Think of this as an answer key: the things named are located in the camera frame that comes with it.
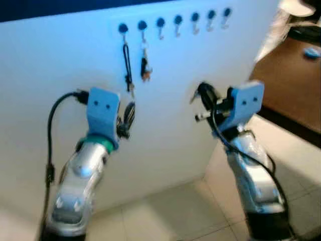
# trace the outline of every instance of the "cable connector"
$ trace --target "cable connector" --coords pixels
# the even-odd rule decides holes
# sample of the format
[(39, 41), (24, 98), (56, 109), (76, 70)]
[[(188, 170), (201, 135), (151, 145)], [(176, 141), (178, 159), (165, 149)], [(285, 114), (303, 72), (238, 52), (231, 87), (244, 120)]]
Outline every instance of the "cable connector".
[(78, 92), (75, 93), (75, 97), (77, 100), (82, 103), (82, 104), (87, 104), (88, 103), (88, 98), (89, 98), (89, 92), (85, 90), (78, 90)]
[(52, 163), (47, 165), (46, 169), (46, 186), (49, 187), (55, 181), (55, 167)]

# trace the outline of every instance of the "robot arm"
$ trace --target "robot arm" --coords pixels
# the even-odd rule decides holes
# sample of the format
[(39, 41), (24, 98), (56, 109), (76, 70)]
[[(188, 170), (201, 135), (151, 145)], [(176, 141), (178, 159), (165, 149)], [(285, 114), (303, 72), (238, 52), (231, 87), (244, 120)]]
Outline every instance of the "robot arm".
[(91, 89), (87, 103), (89, 131), (64, 168), (42, 227), (41, 241), (85, 240), (95, 188), (102, 178), (104, 164), (118, 148), (119, 137), (129, 137), (134, 120), (133, 102), (125, 110), (124, 122), (117, 117), (119, 101), (115, 93)]
[(207, 112), (195, 118), (206, 119), (213, 135), (225, 145), (251, 237), (289, 240), (292, 235), (284, 192), (268, 169), (265, 150), (251, 131), (244, 130), (244, 125), (261, 109), (263, 92), (264, 85), (253, 81), (229, 88), (227, 98), (222, 99), (211, 85), (201, 83), (194, 97), (201, 97)]

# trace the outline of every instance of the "floor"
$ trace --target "floor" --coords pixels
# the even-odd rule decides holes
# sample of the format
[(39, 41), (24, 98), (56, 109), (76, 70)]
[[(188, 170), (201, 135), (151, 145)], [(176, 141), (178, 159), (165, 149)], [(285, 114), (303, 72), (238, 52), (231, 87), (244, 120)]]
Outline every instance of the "floor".
[[(249, 127), (276, 161), (296, 232), (321, 230), (321, 149), (258, 116)], [(35, 223), (1, 205), (0, 226), (4, 241), (34, 240), (37, 231)], [(222, 145), (215, 148), (203, 179), (94, 215), (87, 240), (249, 240)]]

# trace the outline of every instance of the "tiled floor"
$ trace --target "tiled floor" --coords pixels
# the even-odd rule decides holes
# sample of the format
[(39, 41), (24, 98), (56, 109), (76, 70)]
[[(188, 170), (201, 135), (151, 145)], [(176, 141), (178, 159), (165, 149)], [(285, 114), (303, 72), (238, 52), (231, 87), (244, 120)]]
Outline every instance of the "tiled floor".
[[(304, 234), (321, 226), (321, 150), (257, 116), (250, 127), (276, 160), (276, 175), (290, 200), (295, 230)], [(32, 240), (37, 230), (36, 224), (1, 208), (0, 226), (8, 227), (0, 234), (4, 241), (19, 240), (21, 235)], [(215, 148), (203, 180), (96, 214), (87, 240), (249, 240), (222, 145)]]

